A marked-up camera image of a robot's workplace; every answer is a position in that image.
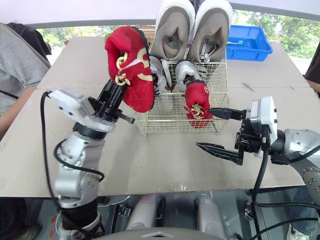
table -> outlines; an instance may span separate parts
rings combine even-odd
[[[274,52],[264,62],[228,60],[230,107],[242,110],[250,107],[252,100],[272,95],[280,129],[308,128],[320,132],[318,97],[281,45],[278,42],[271,45]],[[0,142],[0,196],[49,197],[39,111],[44,89],[67,87],[96,97],[108,79],[103,38],[73,38]],[[125,114],[133,114],[124,103],[121,108]],[[45,116],[53,182],[58,169],[53,149],[68,137],[74,122],[50,100],[46,101]],[[120,120],[115,131],[105,138],[99,170],[106,178],[99,185],[99,195],[253,188],[261,159],[245,153],[243,166],[238,166],[209,155],[195,144],[209,142],[233,149],[239,127],[239,121],[231,120],[221,135],[154,133],[144,137],[136,125]],[[292,167],[269,163],[261,186],[302,184]]]

red shoe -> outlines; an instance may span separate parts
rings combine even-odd
[[[204,81],[192,80],[185,90],[184,109],[188,112],[186,117],[189,120],[196,119],[197,121],[189,121],[191,126],[196,129],[202,129],[211,121],[204,119],[212,119],[213,115],[207,112],[210,109],[209,90]]]
[[[108,36],[105,50],[111,79],[118,85],[128,85],[123,101],[140,113],[152,109],[154,82],[144,33],[136,27],[119,27]]]

wire basket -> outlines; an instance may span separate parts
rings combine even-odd
[[[154,26],[137,25],[147,38],[151,47],[154,36]],[[177,84],[175,68],[177,62],[169,61],[169,71],[172,86]],[[195,67],[209,90],[209,102],[211,108],[228,108],[228,79],[227,63],[221,62],[196,63]],[[163,93],[156,96],[152,110],[146,113],[137,113],[136,123],[140,131],[146,136],[148,133],[186,133],[186,132],[215,132],[220,133],[226,120],[213,117],[212,119],[187,119],[187,111],[184,109],[185,93],[176,87],[172,93]]]

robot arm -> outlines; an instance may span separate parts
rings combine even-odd
[[[104,178],[98,171],[104,138],[114,130],[119,118],[131,124],[135,121],[119,109],[125,92],[126,86],[109,80],[97,99],[65,89],[48,95],[67,117],[76,121],[73,132],[54,150],[60,163],[55,190],[62,215],[61,240],[87,239],[88,233],[93,237],[101,225],[97,197],[99,182]]]
[[[308,129],[277,130],[277,109],[271,96],[253,101],[251,109],[240,111],[230,108],[212,108],[208,111],[221,119],[242,121],[235,137],[234,148],[238,149],[238,152],[210,143],[197,143],[197,146],[213,156],[242,165],[244,152],[262,157],[262,146],[266,143],[266,136],[263,135],[262,129],[268,126],[271,162],[278,165],[291,165],[302,177],[314,203],[320,206],[320,151],[304,159],[298,159],[298,161],[296,159],[320,145],[319,133]]]

blue plastic tray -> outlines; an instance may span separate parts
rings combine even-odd
[[[264,61],[273,52],[263,29],[258,26],[231,25],[228,41],[243,41],[243,44],[228,44],[227,59]]]

